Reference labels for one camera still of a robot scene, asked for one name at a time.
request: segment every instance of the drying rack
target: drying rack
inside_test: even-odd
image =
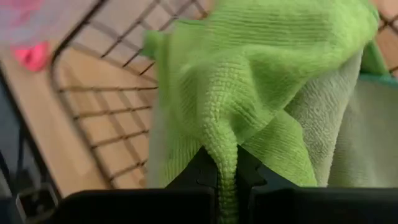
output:
[[[142,42],[136,40],[142,37],[145,30],[167,32],[172,28],[174,20],[179,17],[188,16],[191,19],[206,17],[211,3],[210,0],[145,1],[147,2],[145,7],[139,13],[131,14],[130,19],[123,19],[121,25],[110,24],[109,19],[100,18],[101,15],[106,17],[107,10],[112,10],[112,4],[115,2],[123,1],[97,1],[60,44],[52,59],[50,80],[109,188],[140,188],[144,185],[147,143],[138,146],[136,143],[148,141],[149,114],[157,82],[153,72],[154,62],[139,55]],[[173,2],[179,2],[179,7],[174,7]],[[93,47],[92,43],[97,40],[85,38],[87,33],[107,44]],[[381,14],[377,40],[385,43],[386,39],[388,43],[390,40],[394,43],[383,44],[381,49],[387,52],[384,54],[387,58],[391,58],[388,53],[391,45],[395,46],[397,49],[395,52],[398,52],[398,15],[388,17]],[[397,59],[389,59],[387,64],[391,73],[398,76]],[[75,63],[65,64],[68,60]],[[88,60],[93,64],[90,62],[87,65],[79,65],[81,61],[86,63]],[[78,72],[75,70],[76,66],[80,67]],[[87,72],[85,68],[89,66],[98,66],[98,68],[95,72]],[[76,106],[82,98],[86,98],[86,101]],[[100,121],[93,125],[94,128],[89,127],[90,125],[86,123],[94,119]],[[101,132],[99,130],[112,133],[95,133]],[[101,150],[104,148],[110,149],[103,153]],[[124,166],[110,165],[106,160],[118,153],[124,155],[123,159],[125,157],[132,159],[129,162],[117,162],[125,164]],[[120,157],[114,159],[114,163],[120,160]],[[135,178],[138,176],[138,180],[134,183],[125,181],[126,177],[132,176]]]

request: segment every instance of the towel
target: towel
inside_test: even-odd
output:
[[[361,56],[362,51],[339,69],[308,81],[285,108],[303,127],[319,187],[328,185],[337,136],[358,79]]]
[[[390,75],[379,46],[377,46],[375,40],[368,43],[368,45],[364,49],[362,56],[361,73],[367,73],[376,76]]]
[[[156,59],[167,116],[160,185],[204,145],[220,172],[220,220],[236,222],[237,144],[252,145],[246,150],[267,166],[291,166],[292,182],[316,185],[303,129],[284,108],[309,79],[340,68],[376,30],[377,13],[367,1],[224,0],[203,21],[148,34],[143,53]]]
[[[398,187],[398,83],[361,75],[344,113],[331,187]]]

